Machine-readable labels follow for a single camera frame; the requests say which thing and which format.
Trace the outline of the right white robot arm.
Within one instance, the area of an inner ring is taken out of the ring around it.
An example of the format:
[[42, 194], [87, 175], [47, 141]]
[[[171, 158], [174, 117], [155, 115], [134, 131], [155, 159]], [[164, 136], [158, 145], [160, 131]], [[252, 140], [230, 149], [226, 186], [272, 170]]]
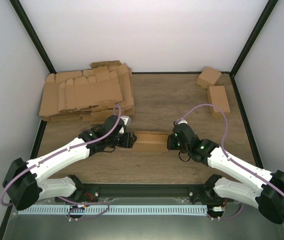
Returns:
[[185, 120], [175, 122], [167, 139], [168, 150], [178, 150], [189, 160], [202, 163], [233, 177], [231, 181], [218, 175], [211, 176], [204, 188], [205, 198], [233, 199], [250, 205], [275, 224], [284, 222], [284, 172], [271, 172], [251, 165], [230, 154], [209, 139], [199, 139]]

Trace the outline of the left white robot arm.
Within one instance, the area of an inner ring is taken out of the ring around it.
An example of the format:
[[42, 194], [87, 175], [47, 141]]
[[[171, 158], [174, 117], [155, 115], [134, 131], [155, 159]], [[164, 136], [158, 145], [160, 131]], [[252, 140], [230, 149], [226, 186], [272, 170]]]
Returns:
[[63, 197], [79, 202], [84, 196], [84, 187], [75, 175], [59, 179], [51, 176], [75, 162], [104, 152], [106, 148], [132, 148], [137, 137], [127, 131], [130, 122], [129, 116], [111, 115], [104, 123], [83, 131], [51, 153], [28, 161], [15, 159], [2, 183], [4, 193], [18, 211], [49, 198]]

